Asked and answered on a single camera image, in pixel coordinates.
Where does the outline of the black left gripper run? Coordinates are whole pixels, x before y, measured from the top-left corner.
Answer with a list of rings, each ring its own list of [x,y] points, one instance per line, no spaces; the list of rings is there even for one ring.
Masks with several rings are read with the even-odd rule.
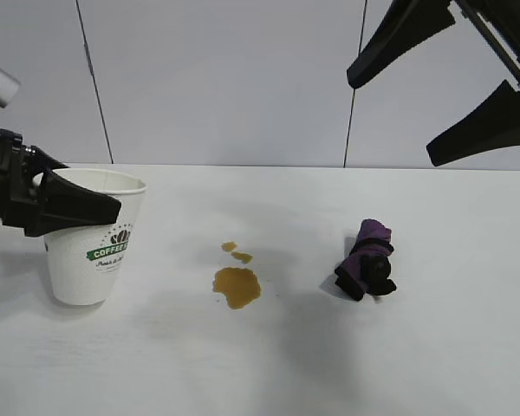
[[[75,174],[19,133],[0,129],[0,223],[27,237],[77,227],[114,224],[121,202],[77,185]],[[37,175],[37,189],[33,178]]]

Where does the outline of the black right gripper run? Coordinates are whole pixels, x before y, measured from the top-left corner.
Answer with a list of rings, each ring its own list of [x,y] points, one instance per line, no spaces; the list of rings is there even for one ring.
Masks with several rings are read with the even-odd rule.
[[[456,4],[520,87],[520,1]],[[455,23],[448,1],[394,0],[380,25],[347,69],[361,88],[398,57]],[[501,84],[461,121],[426,145],[434,166],[492,150],[520,146],[520,91]]]

